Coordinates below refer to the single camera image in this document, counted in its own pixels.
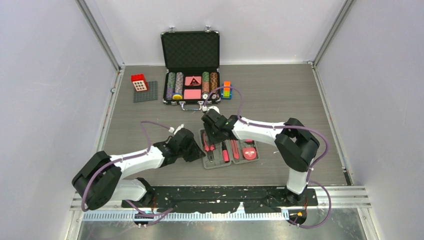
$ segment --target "red toy block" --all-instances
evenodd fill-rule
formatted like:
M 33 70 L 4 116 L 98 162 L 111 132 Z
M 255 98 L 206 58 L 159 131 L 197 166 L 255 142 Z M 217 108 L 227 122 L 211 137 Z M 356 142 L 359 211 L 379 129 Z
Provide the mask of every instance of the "red toy block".
M 132 75 L 131 82 L 137 92 L 149 90 L 149 85 L 147 84 L 144 74 Z

